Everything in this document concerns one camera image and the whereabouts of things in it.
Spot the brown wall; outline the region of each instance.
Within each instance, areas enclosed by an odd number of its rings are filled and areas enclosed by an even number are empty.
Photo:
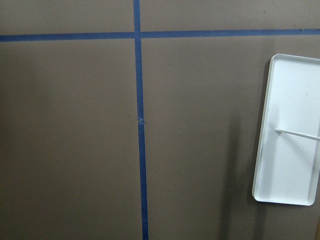
[[[319,29],[319,10],[140,1],[142,31]],[[0,35],[133,32],[133,15],[132,0],[0,1]],[[149,239],[314,239],[318,194],[295,206],[251,189],[270,58],[320,58],[320,35],[141,45]],[[0,239],[141,240],[137,123],[134,39],[0,42]]]

